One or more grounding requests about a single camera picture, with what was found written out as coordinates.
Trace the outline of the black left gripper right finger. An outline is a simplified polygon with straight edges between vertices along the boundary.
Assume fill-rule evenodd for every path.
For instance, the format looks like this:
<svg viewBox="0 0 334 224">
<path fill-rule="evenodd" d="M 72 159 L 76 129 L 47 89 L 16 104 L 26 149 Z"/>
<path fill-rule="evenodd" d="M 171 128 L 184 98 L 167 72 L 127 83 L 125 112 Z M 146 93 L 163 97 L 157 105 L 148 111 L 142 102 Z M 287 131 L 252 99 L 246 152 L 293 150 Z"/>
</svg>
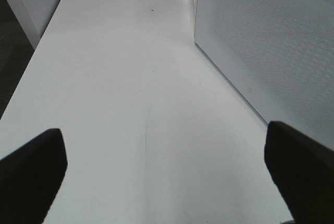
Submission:
<svg viewBox="0 0 334 224">
<path fill-rule="evenodd" d="M 296 223 L 333 223 L 333 150 L 271 121 L 264 161 Z"/>
</svg>

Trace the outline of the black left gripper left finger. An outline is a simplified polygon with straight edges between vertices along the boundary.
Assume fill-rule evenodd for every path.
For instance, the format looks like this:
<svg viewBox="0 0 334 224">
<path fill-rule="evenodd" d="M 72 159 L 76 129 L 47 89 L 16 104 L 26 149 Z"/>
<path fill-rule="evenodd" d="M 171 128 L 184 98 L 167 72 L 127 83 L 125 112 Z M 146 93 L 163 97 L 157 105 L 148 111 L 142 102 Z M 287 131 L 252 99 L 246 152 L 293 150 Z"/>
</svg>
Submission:
<svg viewBox="0 0 334 224">
<path fill-rule="evenodd" d="M 1 159 L 1 223 L 43 223 L 67 166 L 58 128 L 44 131 Z"/>
</svg>

